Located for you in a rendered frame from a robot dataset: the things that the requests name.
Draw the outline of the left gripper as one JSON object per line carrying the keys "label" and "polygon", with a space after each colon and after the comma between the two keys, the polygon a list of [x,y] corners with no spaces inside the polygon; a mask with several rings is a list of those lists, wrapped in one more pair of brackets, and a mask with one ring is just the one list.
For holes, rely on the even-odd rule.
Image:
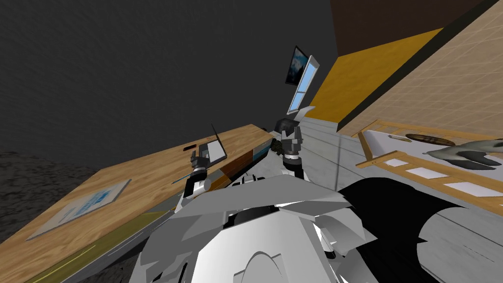
{"label": "left gripper", "polygon": [[209,158],[196,156],[196,151],[192,152],[190,162],[193,170],[206,170],[210,164]]}

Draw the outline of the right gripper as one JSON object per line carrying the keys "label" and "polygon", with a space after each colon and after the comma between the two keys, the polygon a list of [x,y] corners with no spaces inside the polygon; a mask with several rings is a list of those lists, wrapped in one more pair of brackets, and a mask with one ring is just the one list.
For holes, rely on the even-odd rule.
{"label": "right gripper", "polygon": [[281,131],[281,144],[283,155],[299,155],[301,144],[303,143],[300,126],[296,126],[293,132],[294,137],[289,138],[286,131]]}

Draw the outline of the open grey laptop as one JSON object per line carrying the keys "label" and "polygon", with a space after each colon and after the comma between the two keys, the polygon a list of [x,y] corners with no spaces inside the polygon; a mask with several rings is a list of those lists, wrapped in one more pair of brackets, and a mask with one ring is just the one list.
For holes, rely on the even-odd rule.
{"label": "open grey laptop", "polygon": [[199,156],[208,159],[206,168],[210,168],[211,166],[227,158],[227,153],[221,142],[221,139],[218,137],[213,124],[211,124],[211,126],[216,139],[200,144],[198,146]]}

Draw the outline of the white framed window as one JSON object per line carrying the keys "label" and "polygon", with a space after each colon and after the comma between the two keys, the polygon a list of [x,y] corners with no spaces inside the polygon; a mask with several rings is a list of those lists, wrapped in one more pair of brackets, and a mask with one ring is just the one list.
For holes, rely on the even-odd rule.
{"label": "white framed window", "polygon": [[305,66],[305,69],[303,71],[303,74],[301,76],[301,79],[299,81],[299,84],[297,86],[297,89],[295,91],[294,97],[292,99],[292,102],[289,106],[288,112],[286,113],[287,115],[298,112],[301,102],[303,98],[305,97],[307,90],[319,68],[319,63],[317,60],[314,58],[314,56],[310,55],[307,61],[307,64]]}

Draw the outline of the wooden desk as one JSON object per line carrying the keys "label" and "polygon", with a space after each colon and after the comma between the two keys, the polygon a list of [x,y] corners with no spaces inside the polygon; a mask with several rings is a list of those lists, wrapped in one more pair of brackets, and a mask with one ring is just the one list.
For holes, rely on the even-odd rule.
{"label": "wooden desk", "polygon": [[[218,134],[227,158],[208,170],[212,190],[228,186],[268,154],[273,135],[255,125]],[[215,135],[99,170],[0,244],[0,283],[80,283],[135,255],[170,217],[192,171],[190,155]],[[183,148],[197,144],[196,148]],[[112,203],[27,240],[68,203],[131,179]]]}

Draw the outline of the dark framed picture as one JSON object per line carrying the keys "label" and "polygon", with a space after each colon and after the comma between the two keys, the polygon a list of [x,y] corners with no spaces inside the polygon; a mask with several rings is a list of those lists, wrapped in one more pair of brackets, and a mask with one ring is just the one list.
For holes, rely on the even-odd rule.
{"label": "dark framed picture", "polygon": [[307,62],[308,56],[303,53],[298,46],[295,46],[285,83],[297,86],[303,75]]}

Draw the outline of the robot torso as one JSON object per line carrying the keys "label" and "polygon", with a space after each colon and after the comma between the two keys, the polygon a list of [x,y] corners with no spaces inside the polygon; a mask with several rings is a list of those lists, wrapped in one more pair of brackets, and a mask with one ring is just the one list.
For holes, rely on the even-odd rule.
{"label": "robot torso", "polygon": [[375,239],[338,192],[290,175],[206,191],[154,230],[129,283],[379,283]]}

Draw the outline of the wooden bed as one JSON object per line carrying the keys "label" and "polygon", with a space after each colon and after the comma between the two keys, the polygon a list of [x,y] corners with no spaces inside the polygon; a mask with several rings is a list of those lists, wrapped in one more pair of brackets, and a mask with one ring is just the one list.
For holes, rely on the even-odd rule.
{"label": "wooden bed", "polygon": [[376,120],[355,134],[366,160],[503,216],[503,138]]}

